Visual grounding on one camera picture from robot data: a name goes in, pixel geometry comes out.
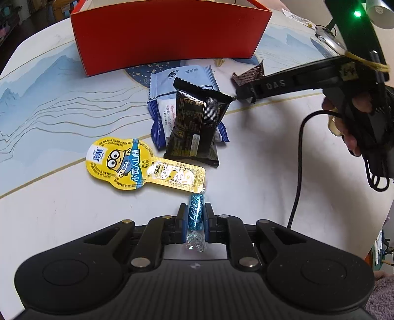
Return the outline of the person right hand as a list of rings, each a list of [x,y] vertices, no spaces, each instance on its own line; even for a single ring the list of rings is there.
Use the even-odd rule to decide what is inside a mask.
[[[362,113],[372,112],[372,98],[369,93],[361,93],[356,97],[352,98],[353,106]],[[343,136],[343,142],[346,145],[349,152],[355,157],[361,156],[361,150],[354,133],[357,132],[355,120],[350,120],[350,117],[340,119],[335,118],[335,127]]]

